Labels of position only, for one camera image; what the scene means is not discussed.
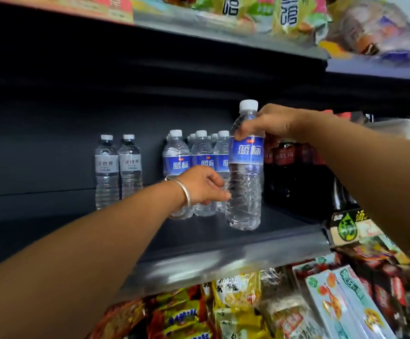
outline white label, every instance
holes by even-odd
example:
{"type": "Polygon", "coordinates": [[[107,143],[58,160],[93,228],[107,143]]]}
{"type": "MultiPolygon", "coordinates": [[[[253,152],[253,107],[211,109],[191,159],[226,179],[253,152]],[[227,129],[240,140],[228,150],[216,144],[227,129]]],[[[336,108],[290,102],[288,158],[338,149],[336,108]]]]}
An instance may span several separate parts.
{"type": "Polygon", "coordinates": [[[141,155],[125,153],[120,155],[121,171],[142,171],[141,155]]]}
{"type": "Polygon", "coordinates": [[[119,156],[96,154],[95,172],[97,174],[111,174],[119,172],[119,156]]]}

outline price tag strip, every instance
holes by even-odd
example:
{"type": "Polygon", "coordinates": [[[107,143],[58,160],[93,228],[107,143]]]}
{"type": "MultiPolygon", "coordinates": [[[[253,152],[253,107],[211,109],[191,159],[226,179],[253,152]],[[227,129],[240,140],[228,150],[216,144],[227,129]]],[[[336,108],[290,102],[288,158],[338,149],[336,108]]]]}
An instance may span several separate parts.
{"type": "Polygon", "coordinates": [[[131,0],[0,0],[0,2],[127,25],[134,24],[131,0]]]}
{"type": "Polygon", "coordinates": [[[329,224],[329,232],[335,246],[383,234],[361,208],[334,213],[329,224]]]}

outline human arm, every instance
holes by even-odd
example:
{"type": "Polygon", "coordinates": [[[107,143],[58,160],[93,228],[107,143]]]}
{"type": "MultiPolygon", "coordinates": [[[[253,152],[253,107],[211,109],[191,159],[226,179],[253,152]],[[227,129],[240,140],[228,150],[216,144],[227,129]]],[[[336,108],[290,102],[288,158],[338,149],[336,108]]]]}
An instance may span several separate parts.
{"type": "MultiPolygon", "coordinates": [[[[191,204],[226,201],[208,167],[177,178],[191,204]]],[[[161,226],[185,204],[174,181],[145,188],[38,240],[0,264],[0,338],[80,339],[109,305],[161,226]]]]}
{"type": "Polygon", "coordinates": [[[246,121],[235,138],[265,130],[280,138],[309,142],[365,209],[410,256],[410,140],[376,133],[331,114],[268,104],[246,121]]]}

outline silver bangle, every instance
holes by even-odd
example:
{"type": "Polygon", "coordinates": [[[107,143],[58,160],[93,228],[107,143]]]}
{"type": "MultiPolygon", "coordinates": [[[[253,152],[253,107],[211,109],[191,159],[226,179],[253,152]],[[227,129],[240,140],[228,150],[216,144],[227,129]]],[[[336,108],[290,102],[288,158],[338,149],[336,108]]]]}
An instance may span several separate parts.
{"type": "Polygon", "coordinates": [[[183,192],[185,193],[186,200],[187,200],[187,202],[188,202],[188,204],[187,204],[186,207],[191,207],[191,198],[190,198],[190,196],[189,196],[189,191],[188,191],[188,189],[185,187],[185,185],[184,185],[182,182],[180,182],[180,181],[178,181],[178,180],[176,180],[176,179],[174,179],[174,178],[170,178],[169,176],[167,176],[164,180],[165,180],[165,181],[174,181],[174,182],[177,182],[177,183],[180,185],[180,187],[183,189],[183,192]]]}

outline blue label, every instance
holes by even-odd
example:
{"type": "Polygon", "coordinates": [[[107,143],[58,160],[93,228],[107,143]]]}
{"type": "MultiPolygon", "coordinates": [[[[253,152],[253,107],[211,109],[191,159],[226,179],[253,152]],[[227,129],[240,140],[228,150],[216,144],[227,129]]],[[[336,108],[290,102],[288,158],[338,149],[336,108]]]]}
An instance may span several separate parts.
{"type": "Polygon", "coordinates": [[[229,155],[228,154],[215,154],[214,155],[214,170],[219,173],[229,172],[229,155]]]}
{"type": "Polygon", "coordinates": [[[214,168],[214,154],[193,154],[191,155],[192,166],[205,165],[214,168]]]}
{"type": "Polygon", "coordinates": [[[191,156],[164,157],[165,171],[168,176],[177,176],[191,167],[191,156]]]}
{"type": "Polygon", "coordinates": [[[242,141],[229,141],[229,163],[263,165],[263,138],[248,136],[242,141]]]}

